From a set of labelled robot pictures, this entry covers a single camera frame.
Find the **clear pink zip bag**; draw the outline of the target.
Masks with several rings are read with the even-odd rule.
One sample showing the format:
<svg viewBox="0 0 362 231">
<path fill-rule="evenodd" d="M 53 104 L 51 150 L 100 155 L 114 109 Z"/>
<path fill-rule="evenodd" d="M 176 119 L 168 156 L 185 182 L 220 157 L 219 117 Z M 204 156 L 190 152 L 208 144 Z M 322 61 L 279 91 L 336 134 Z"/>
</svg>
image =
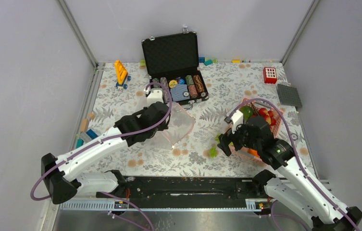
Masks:
<svg viewBox="0 0 362 231">
<path fill-rule="evenodd" d="M 171 150 L 193 130 L 194 119 L 180 104 L 172 103 L 170 116 L 168 129 L 157 131 L 151 139 L 143 142 L 144 146 Z"/>
</svg>

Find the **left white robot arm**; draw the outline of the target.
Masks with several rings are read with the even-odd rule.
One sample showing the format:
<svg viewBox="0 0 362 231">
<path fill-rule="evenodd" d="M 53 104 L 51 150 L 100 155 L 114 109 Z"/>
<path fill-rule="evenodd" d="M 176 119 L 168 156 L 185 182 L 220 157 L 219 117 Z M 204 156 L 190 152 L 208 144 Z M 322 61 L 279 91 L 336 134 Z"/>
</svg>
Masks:
<svg viewBox="0 0 362 231">
<path fill-rule="evenodd" d="M 65 154 L 48 153 L 41 158 L 41 177 L 48 195 L 57 205 L 81 193 L 110 193 L 122 197 L 126 185 L 118 170 L 86 173 L 92 164 L 115 151 L 129 148 L 152 138 L 157 131 L 168 129 L 171 106 L 156 102 L 115 122 L 102 135 Z"/>
</svg>

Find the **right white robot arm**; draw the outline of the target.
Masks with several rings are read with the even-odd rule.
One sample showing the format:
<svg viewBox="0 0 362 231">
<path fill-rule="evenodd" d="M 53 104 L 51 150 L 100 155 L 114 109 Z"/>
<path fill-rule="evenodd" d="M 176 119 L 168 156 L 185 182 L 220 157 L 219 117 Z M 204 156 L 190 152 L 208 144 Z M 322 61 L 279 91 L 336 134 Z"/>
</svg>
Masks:
<svg viewBox="0 0 362 231">
<path fill-rule="evenodd" d="M 232 127 L 220 134 L 218 147 L 230 156 L 230 144 L 236 151 L 253 149 L 260 159 L 283 175 L 295 187 L 291 189 L 269 170 L 253 177 L 253 192 L 259 198 L 272 197 L 300 217 L 313 231 L 356 231 L 362 211 L 347 206 L 335 197 L 306 169 L 284 140 L 275 138 L 261 116 L 247 121 L 232 120 Z"/>
</svg>

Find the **green celery stalk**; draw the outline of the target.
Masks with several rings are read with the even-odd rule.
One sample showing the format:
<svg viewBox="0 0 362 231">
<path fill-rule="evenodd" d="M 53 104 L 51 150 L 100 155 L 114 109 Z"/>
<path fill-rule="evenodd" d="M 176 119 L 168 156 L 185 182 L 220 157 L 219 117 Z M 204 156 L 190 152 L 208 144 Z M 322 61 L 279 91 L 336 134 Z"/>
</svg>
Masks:
<svg viewBox="0 0 362 231">
<path fill-rule="evenodd" d="M 215 137 L 215 141 L 217 141 L 217 143 L 219 144 L 220 140 L 219 140 L 219 136 L 220 134 L 216 135 Z M 218 151 L 217 151 L 217 145 L 213 145 L 210 149 L 209 149 L 209 157 L 211 158 L 215 158 L 218 155 Z"/>
</svg>

